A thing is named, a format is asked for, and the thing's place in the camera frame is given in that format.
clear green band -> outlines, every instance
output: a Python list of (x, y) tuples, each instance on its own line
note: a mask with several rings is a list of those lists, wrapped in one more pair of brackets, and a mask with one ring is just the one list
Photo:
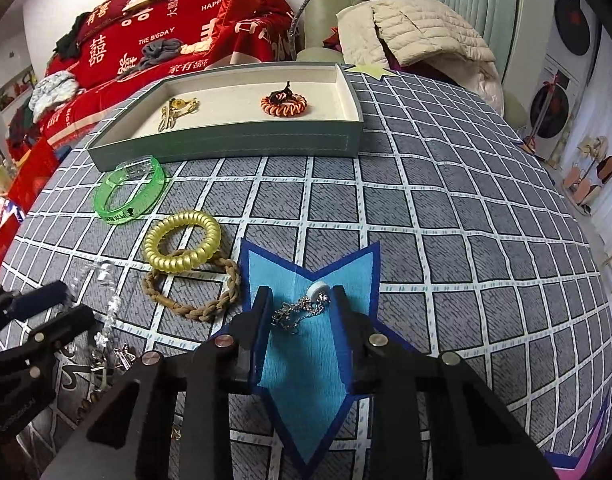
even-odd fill
[[(140, 178), (152, 173), (152, 178), (135, 198), (116, 209), (106, 209), (105, 205), (114, 190), (126, 180)], [(166, 184), (164, 169), (153, 156), (124, 162), (109, 174), (94, 194), (94, 210), (108, 224), (125, 224), (148, 211), (157, 201)]]

braided brown bracelet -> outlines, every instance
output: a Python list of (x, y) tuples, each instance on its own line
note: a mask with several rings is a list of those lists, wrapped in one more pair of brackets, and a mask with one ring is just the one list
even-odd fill
[(281, 104), (274, 105), (270, 102), (270, 98), (262, 99), (262, 110), (268, 115), (277, 117), (292, 117), (302, 113), (307, 106), (305, 98), (298, 94), (293, 94), (291, 101), (284, 101)]
[[(185, 252), (185, 250), (178, 250), (172, 256), (180, 256)], [(237, 263), (234, 260), (224, 258), (219, 251), (215, 252), (212, 258), (209, 259), (209, 263), (222, 267), (228, 273), (228, 280), (226, 282), (228, 290), (225, 290), (218, 300), (207, 301), (202, 306), (177, 303), (157, 290), (155, 282), (163, 272), (156, 269), (150, 270), (143, 279), (142, 286), (144, 292), (152, 301), (161, 303), (166, 308), (172, 310), (174, 314), (177, 314), (177, 316), (183, 316), (193, 321), (211, 321), (218, 313), (227, 309), (228, 306), (234, 304), (239, 298), (241, 275)]]

gold keychain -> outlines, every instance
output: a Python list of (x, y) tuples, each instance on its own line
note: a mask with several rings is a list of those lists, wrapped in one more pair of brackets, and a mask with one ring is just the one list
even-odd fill
[(168, 101), (168, 104), (161, 108), (161, 122), (159, 123), (157, 131), (161, 133), (164, 130), (168, 130), (170, 128), (175, 127), (177, 119), (195, 112), (196, 110), (198, 110), (198, 108), (199, 102), (197, 101), (196, 97), (193, 98), (191, 101), (186, 101), (180, 98), (170, 99)]

metal screw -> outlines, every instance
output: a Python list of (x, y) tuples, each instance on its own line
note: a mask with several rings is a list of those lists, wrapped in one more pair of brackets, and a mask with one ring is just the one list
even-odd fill
[(374, 333), (368, 338), (368, 342), (373, 346), (386, 346), (388, 338), (384, 334)]
[(146, 366), (157, 364), (160, 359), (161, 355), (159, 355), (159, 352), (155, 352), (153, 350), (146, 352), (141, 356), (141, 362)]
[(215, 337), (215, 345), (219, 348), (228, 348), (235, 344), (235, 338), (230, 334), (222, 334)]
[(446, 352), (441, 354), (441, 360), (444, 362), (444, 364), (455, 366), (462, 361), (462, 358), (455, 354), (455, 352)]

folded clothes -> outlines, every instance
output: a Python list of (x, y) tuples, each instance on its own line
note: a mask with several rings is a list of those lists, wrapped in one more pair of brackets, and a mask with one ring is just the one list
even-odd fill
[(90, 16), (90, 12), (84, 12), (78, 15), (74, 19), (70, 32), (63, 36), (63, 38), (60, 38), (60, 40), (57, 40), (54, 52), (56, 52), (61, 59), (79, 59), (81, 57), (81, 45), (77, 44), (76, 37), (81, 27), (86, 23), (88, 16)]
[(36, 142), (41, 135), (39, 126), (32, 122), (32, 110), (28, 108), (30, 99), (27, 99), (23, 105), (17, 108), (17, 111), (10, 121), (10, 127), (8, 128), (7, 141), (10, 149), (10, 156), (14, 160), (19, 160), (26, 150), (21, 150), (18, 153), (13, 153), (12, 150), (19, 150), (24, 142)]
[(196, 54), (197, 52), (208, 52), (211, 49), (212, 38), (199, 41), (198, 43), (186, 44), (182, 46), (182, 54)]
[(28, 103), (34, 122), (39, 121), (45, 112), (61, 103), (70, 101), (76, 96), (78, 90), (79, 83), (67, 70), (55, 72), (39, 81)]
[(117, 79), (123, 79), (132, 73), (140, 72), (141, 70), (158, 65), (164, 61), (174, 59), (179, 56), (181, 48), (182, 42), (175, 39), (151, 41), (141, 49), (141, 53), (144, 57), (142, 57), (134, 67), (121, 73)]

